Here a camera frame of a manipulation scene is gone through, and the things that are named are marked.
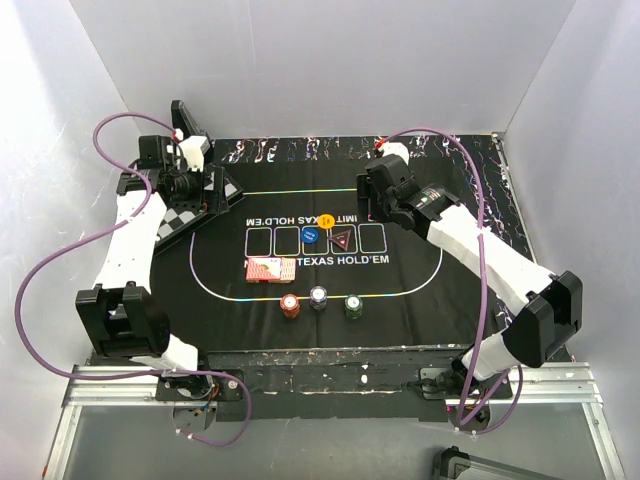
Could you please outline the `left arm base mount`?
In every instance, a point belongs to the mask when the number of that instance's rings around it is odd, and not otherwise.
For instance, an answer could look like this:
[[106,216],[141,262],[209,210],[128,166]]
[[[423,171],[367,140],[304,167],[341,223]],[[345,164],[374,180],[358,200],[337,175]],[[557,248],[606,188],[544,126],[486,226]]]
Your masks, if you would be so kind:
[[218,376],[172,376],[158,379],[155,399],[173,402],[173,419],[178,428],[193,433],[211,433],[215,422],[242,424],[246,417],[244,391],[239,380],[244,372],[232,369]]

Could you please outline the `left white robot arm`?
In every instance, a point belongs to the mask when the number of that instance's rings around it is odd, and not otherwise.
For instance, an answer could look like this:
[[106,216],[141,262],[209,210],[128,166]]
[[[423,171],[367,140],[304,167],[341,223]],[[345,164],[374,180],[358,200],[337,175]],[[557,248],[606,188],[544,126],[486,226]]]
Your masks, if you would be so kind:
[[185,103],[170,107],[168,135],[143,135],[139,156],[116,188],[116,224],[92,288],[76,310],[94,351],[161,371],[181,371],[178,387],[193,400],[213,386],[198,351],[170,331],[167,313],[151,294],[151,267],[160,254],[243,197],[240,185],[213,161],[213,143]]

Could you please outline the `blue small blind button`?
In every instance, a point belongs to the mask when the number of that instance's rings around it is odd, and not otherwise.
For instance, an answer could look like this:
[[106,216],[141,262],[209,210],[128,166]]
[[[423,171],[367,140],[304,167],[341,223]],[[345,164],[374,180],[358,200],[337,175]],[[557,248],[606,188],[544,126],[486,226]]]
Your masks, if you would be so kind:
[[319,239],[319,232],[314,227],[303,227],[300,237],[304,244],[314,244]]

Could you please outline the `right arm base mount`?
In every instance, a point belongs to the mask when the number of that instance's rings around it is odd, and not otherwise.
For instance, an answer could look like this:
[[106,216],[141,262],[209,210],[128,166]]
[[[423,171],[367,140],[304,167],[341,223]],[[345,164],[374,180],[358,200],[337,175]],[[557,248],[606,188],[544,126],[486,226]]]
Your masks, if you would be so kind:
[[[417,394],[424,400],[450,400],[452,404],[446,407],[447,415],[450,422],[455,427],[459,427],[457,411],[463,393],[465,375],[465,372],[456,373],[450,368],[422,368],[418,372],[418,377],[406,382],[403,388]],[[484,430],[488,428],[491,420],[489,400],[510,399],[511,396],[512,389],[509,386],[507,377],[502,378],[497,374],[488,380],[480,382],[472,380],[461,418],[464,419],[469,416],[483,401],[485,403],[474,417],[462,427],[462,430],[471,431],[472,429]]]

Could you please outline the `yellow big blind button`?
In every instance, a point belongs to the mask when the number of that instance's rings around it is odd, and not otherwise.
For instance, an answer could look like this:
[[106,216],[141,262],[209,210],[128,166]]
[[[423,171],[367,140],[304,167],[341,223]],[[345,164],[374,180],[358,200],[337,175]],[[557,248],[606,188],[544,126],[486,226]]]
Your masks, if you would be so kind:
[[335,225],[335,218],[331,214],[321,214],[317,218],[318,226],[324,230],[329,230]]

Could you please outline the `red poker chip stack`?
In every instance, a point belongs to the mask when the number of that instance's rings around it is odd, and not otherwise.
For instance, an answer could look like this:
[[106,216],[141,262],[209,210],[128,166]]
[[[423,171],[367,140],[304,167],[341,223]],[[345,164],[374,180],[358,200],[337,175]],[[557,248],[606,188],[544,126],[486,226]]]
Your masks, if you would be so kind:
[[300,313],[300,301],[294,294],[286,294],[280,299],[280,309],[287,319],[294,319]]

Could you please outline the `triangular dealer button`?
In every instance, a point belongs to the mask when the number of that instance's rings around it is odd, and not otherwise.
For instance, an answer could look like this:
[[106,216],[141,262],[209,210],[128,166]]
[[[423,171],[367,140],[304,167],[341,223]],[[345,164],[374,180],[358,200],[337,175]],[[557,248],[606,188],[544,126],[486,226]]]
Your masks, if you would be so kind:
[[329,237],[329,241],[333,245],[338,247],[342,252],[349,251],[350,240],[351,240],[350,230],[344,230],[336,234],[333,234]]

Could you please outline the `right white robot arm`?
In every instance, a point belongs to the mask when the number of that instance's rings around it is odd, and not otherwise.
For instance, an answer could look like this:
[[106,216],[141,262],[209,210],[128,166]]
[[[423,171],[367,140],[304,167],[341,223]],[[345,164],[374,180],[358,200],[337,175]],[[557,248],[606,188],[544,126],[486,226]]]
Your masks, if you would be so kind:
[[357,177],[360,214],[395,223],[440,248],[473,272],[513,316],[498,333],[476,342],[453,365],[454,389],[475,397],[495,375],[525,365],[538,368],[582,326],[583,283],[532,262],[489,230],[444,187],[419,185],[408,163],[390,154]]

